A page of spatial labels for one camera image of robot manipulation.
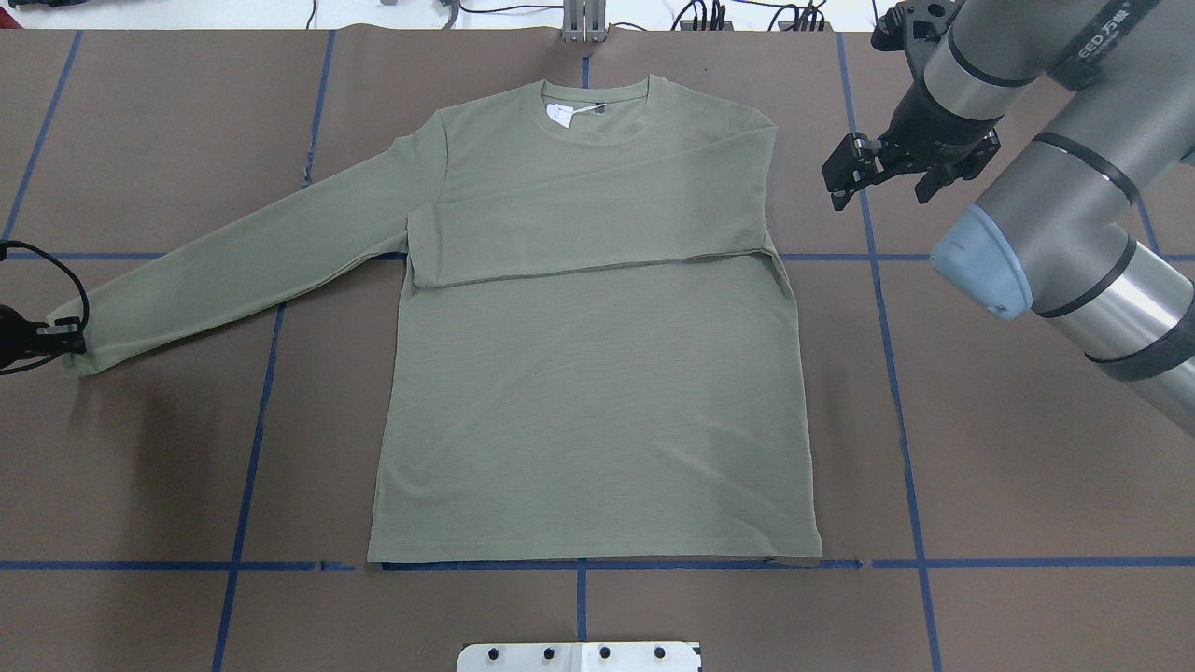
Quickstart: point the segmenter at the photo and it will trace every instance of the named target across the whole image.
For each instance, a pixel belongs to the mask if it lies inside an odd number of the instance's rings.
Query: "black rubber ring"
[[[1058,147],[1059,149],[1066,152],[1067,154],[1072,154],[1074,158],[1087,164],[1087,166],[1091,167],[1091,170],[1107,177],[1109,182],[1111,182],[1113,184],[1116,185],[1117,189],[1123,191],[1124,197],[1128,198],[1128,203],[1130,206],[1135,204],[1138,198],[1141,197],[1141,191],[1136,188],[1136,184],[1133,184],[1133,181],[1129,179],[1127,175],[1121,172],[1119,167],[1114,166],[1111,161],[1101,157],[1099,154],[1091,151],[1086,146],[1080,145],[1074,140],[1071,140],[1070,138],[1065,138],[1056,133],[1046,133],[1046,132],[1038,133],[1037,136],[1034,138],[1034,141],[1044,142],[1046,145]]]
[[[950,53],[954,54],[955,61],[961,68],[967,71],[967,74],[974,77],[975,79],[991,84],[992,86],[1003,86],[1005,88],[1018,88],[1021,86],[1028,86],[1035,81],[1037,78],[1031,79],[1004,79],[1000,77],[993,77],[986,72],[975,67],[974,63],[963,57],[962,51],[958,50],[958,45],[955,44],[955,31],[954,29],[946,31],[946,44],[950,45]]]
[[[1095,287],[1084,292],[1078,299],[1066,304],[1062,307],[1054,308],[1052,311],[1035,311],[1038,316],[1050,319],[1053,317],[1062,317],[1064,314],[1072,313],[1083,306],[1091,303],[1092,299],[1104,293],[1116,279],[1124,274],[1124,269],[1128,268],[1128,262],[1133,261],[1133,255],[1136,253],[1136,240],[1132,236],[1128,237],[1128,243],[1124,245],[1124,251],[1121,252],[1121,257],[1116,259],[1116,265],[1108,271],[1099,282],[1096,282]]]
[[[1097,360],[1091,355],[1087,355],[1087,359],[1096,362],[1113,379],[1134,383],[1160,375],[1193,356],[1195,356],[1195,297],[1178,324],[1162,338],[1120,359]]]

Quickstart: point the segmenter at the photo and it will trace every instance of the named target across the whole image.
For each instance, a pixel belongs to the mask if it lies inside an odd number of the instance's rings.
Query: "white floor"
[[[520,1],[552,5],[559,0],[464,0],[474,10],[516,5]],[[608,23],[631,22],[651,30],[668,30],[686,0],[607,0]],[[895,0],[878,0],[880,12]],[[774,8],[727,1],[727,19],[735,30],[766,30]],[[50,8],[24,5],[8,12],[25,28],[43,29],[301,29],[312,0],[90,0],[82,5]],[[827,0],[827,20],[838,31],[870,31],[875,25],[871,0]],[[790,12],[782,16],[789,20]],[[351,24],[385,28],[439,29],[448,18],[440,0],[315,0],[312,28],[336,29]],[[501,14],[461,13],[458,29],[510,29],[559,26],[557,10],[519,10]]]

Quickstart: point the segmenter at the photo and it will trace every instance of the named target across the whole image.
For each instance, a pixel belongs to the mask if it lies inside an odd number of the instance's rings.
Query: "silver robotic arm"
[[[983,169],[1040,75],[1074,91],[932,264],[1000,318],[1034,310],[1195,435],[1195,288],[1115,224],[1195,152],[1191,36],[1188,0],[900,2],[872,44],[903,49],[914,84],[883,135],[847,135],[822,171],[836,209],[902,172],[925,172],[925,202]]]

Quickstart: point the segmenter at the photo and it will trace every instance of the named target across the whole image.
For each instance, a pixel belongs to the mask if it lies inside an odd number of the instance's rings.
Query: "long-sleeve shirt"
[[[774,136],[654,75],[447,108],[94,289],[65,366],[406,252],[370,561],[819,556],[796,301],[764,220]]]

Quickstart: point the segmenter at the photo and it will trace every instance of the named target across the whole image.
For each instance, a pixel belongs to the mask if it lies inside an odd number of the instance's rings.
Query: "extended sleeve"
[[[406,215],[434,202],[447,171],[440,115],[386,152],[88,292],[90,375],[171,341],[314,289],[385,252],[406,251]],[[49,319],[81,314],[79,299]]]

